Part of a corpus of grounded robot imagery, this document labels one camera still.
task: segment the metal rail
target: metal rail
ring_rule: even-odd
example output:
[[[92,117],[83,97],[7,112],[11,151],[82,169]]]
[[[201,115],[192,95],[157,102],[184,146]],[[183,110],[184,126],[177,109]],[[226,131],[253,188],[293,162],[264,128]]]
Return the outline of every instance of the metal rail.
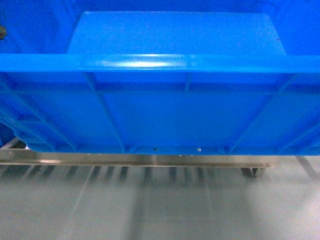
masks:
[[[148,155],[103,153],[57,153],[29,150],[18,138],[0,148],[0,165],[61,166],[140,166],[252,168],[260,177],[266,168],[274,168],[277,156],[259,155]]]

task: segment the blue plastic crate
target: blue plastic crate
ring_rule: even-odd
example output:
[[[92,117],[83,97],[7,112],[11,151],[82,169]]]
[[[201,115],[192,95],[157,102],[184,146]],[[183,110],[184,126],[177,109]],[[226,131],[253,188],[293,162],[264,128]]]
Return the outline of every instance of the blue plastic crate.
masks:
[[[0,122],[35,151],[320,154],[317,0],[0,9]]]

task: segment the gray floor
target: gray floor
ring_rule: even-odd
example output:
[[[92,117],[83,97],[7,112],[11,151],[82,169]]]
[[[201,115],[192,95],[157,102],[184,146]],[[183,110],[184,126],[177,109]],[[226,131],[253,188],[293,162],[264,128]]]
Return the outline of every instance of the gray floor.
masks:
[[[318,240],[320,157],[245,169],[1,166],[0,239]]]

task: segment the floor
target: floor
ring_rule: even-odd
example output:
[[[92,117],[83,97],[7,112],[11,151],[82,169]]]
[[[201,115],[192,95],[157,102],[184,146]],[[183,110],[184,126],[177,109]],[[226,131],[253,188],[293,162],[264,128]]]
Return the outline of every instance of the floor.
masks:
[[[320,157],[247,169],[1,166],[6,240],[318,240]]]

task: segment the crate base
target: crate base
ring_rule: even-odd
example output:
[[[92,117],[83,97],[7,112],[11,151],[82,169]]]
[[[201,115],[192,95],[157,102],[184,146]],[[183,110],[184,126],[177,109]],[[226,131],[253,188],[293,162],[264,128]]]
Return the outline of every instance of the crate base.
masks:
[[[69,54],[284,55],[262,13],[84,12]]]

